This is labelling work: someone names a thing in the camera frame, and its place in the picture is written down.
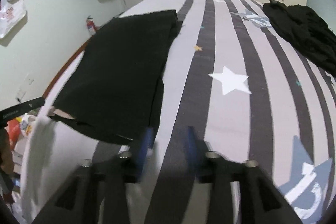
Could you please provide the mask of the person left hand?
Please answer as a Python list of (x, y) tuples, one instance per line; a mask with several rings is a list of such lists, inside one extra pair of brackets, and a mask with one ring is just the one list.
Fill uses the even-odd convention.
[(13, 154), (10, 149), (9, 135), (7, 131), (1, 129), (1, 169), (6, 174), (11, 174), (14, 170)]

